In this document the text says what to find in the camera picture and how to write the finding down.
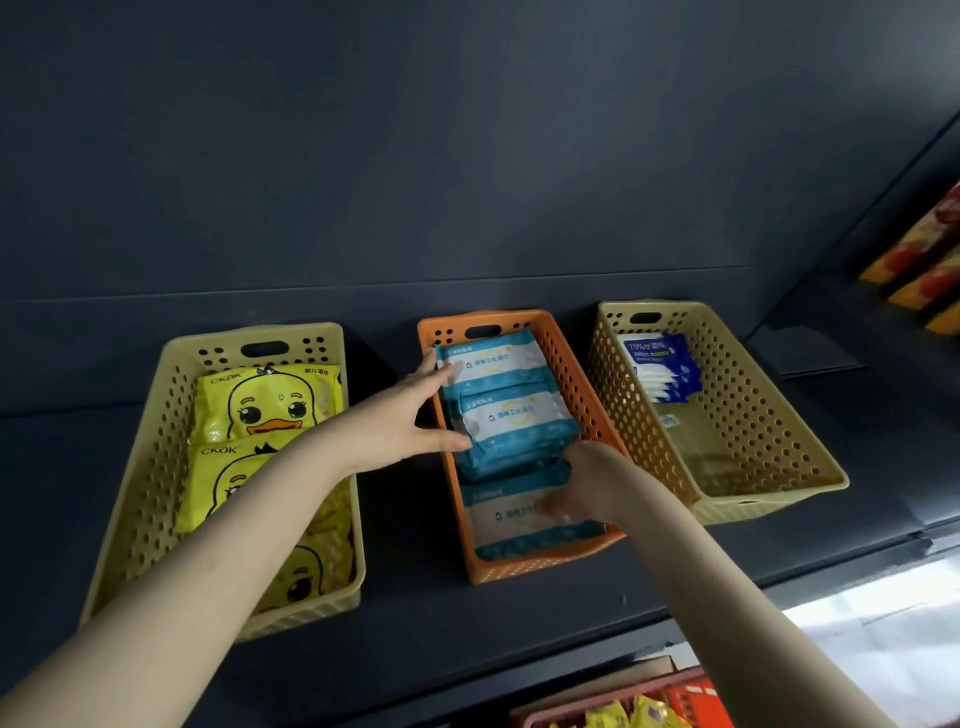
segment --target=orange basket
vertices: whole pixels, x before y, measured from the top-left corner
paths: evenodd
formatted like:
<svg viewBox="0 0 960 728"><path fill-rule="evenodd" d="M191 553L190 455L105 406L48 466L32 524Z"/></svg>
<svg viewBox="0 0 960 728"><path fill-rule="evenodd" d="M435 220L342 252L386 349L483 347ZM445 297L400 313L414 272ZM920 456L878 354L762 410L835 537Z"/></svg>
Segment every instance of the orange basket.
<svg viewBox="0 0 960 728"><path fill-rule="evenodd" d="M607 416L600 399L587 380L587 375L566 343L560 327L546 311L530 309L526 311L476 311L460 316L441 316L423 319L417 325L420 346L426 352L430 347L448 344L463 344L475 339L512 333L519 328L529 327L537 343L543 350L547 366L557 379L557 386L564 396L566 408L580 423L582 440L596 440L612 445L627 457L630 453L620 439L613 423ZM433 408L437 414L437 423L446 427L444 408L440 395L433 397ZM538 569L557 566L583 556L590 556L602 548L623 538L619 528L607 524L607 532L592 539L584 539L572 544L547 548L529 556L499 561L484 561L477 557L470 533L469 521L464 510L464 500L460 494L460 479L453 462L453 454L443 453L446 481L453 496L453 505L457 512L457 528L460 531L460 543L467 561L467 573L474 584L485 581L506 579Z"/></svg>

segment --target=yellow package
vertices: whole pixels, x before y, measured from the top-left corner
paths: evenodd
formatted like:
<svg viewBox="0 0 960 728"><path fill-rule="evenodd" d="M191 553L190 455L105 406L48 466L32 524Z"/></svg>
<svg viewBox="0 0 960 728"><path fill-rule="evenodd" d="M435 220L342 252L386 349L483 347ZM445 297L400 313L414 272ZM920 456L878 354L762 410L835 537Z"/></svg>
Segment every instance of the yellow package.
<svg viewBox="0 0 960 728"><path fill-rule="evenodd" d="M690 728L690 724L666 703L646 695L636 695L630 728Z"/></svg>
<svg viewBox="0 0 960 728"><path fill-rule="evenodd" d="M218 372L197 379L190 442L303 429L343 410L339 366L288 364Z"/></svg>
<svg viewBox="0 0 960 728"><path fill-rule="evenodd" d="M343 589L350 583L352 570L353 546L346 534L337 529L304 534L253 613L268 612Z"/></svg>
<svg viewBox="0 0 960 728"><path fill-rule="evenodd" d="M177 513L177 532L190 533L203 523L271 455L302 432L301 429L277 430L243 440L191 446L186 487Z"/></svg>
<svg viewBox="0 0 960 728"><path fill-rule="evenodd" d="M307 533L319 533L335 528L344 536L350 532L350 481L341 480L324 498L313 520L307 526Z"/></svg>
<svg viewBox="0 0 960 728"><path fill-rule="evenodd" d="M587 728L630 728L630 719L618 700L587 711Z"/></svg>

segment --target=snack package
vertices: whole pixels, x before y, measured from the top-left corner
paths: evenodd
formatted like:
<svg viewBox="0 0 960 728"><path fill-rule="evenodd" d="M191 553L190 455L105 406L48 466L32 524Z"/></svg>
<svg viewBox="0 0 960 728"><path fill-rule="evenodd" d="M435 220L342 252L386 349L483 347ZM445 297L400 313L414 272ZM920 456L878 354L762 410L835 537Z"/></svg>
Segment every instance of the snack package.
<svg viewBox="0 0 960 728"><path fill-rule="evenodd" d="M340 367L284 364L231 369L197 380L191 443L219 443L312 427L343 412Z"/></svg>
<svg viewBox="0 0 960 728"><path fill-rule="evenodd" d="M926 273L911 280L890 297L890 303L919 311L946 295L960 283L960 245L957 245Z"/></svg>
<svg viewBox="0 0 960 728"><path fill-rule="evenodd" d="M860 280L888 283L909 270L948 231L960 222L960 183L924 215L889 251L860 274Z"/></svg>
<svg viewBox="0 0 960 728"><path fill-rule="evenodd" d="M462 395L460 411L462 427L474 443L467 450L473 467L568 442L580 434L552 377L548 382Z"/></svg>
<svg viewBox="0 0 960 728"><path fill-rule="evenodd" d="M666 703L646 695L636 695L630 728L690 728L690 724Z"/></svg>
<svg viewBox="0 0 960 728"><path fill-rule="evenodd" d="M350 583L353 546L338 530L304 534L256 604L258 615L330 594Z"/></svg>
<svg viewBox="0 0 960 728"><path fill-rule="evenodd" d="M477 556L486 561L509 559L604 533L604 525L596 521L563 525L537 511L537 501L569 479L570 467L557 463L484 485L462 486Z"/></svg>
<svg viewBox="0 0 960 728"><path fill-rule="evenodd" d="M619 700L587 711L587 728L629 728L630 719Z"/></svg>
<svg viewBox="0 0 960 728"><path fill-rule="evenodd" d="M443 389L447 401L517 384L554 381L529 328L468 344L437 347L437 357L454 371L453 379Z"/></svg>
<svg viewBox="0 0 960 728"><path fill-rule="evenodd" d="M620 345L634 364L634 372L653 401L686 402L702 392L700 368L681 333L621 333Z"/></svg>
<svg viewBox="0 0 960 728"><path fill-rule="evenodd" d="M930 319L926 329L941 336L956 336L960 333L960 301Z"/></svg>
<svg viewBox="0 0 960 728"><path fill-rule="evenodd" d="M243 440L193 445L175 529L190 533L246 483L271 455L303 430L276 430Z"/></svg>

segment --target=basket ventilation hole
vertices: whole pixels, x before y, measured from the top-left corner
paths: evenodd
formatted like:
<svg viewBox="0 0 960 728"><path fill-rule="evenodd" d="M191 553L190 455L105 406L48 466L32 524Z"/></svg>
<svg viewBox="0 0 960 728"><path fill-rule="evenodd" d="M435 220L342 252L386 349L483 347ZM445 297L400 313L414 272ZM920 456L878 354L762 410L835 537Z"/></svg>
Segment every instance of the basket ventilation hole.
<svg viewBox="0 0 960 728"><path fill-rule="evenodd" d="M503 329L497 324L482 327L470 327L464 332L467 339L487 339L491 336L499 336Z"/></svg>
<svg viewBox="0 0 960 728"><path fill-rule="evenodd" d="M240 353L248 359L258 359L265 356L280 356L290 351L290 346L285 341L261 341L252 344L244 344L240 347Z"/></svg>

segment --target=dark gray wall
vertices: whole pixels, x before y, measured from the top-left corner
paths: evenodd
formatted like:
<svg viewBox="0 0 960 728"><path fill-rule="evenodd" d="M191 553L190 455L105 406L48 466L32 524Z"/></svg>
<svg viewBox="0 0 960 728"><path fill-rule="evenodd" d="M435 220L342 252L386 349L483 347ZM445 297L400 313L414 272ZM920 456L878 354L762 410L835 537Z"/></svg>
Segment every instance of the dark gray wall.
<svg viewBox="0 0 960 728"><path fill-rule="evenodd" d="M0 16L7 412L250 323L398 369L476 307L746 333L960 108L950 0L118 5Z"/></svg>

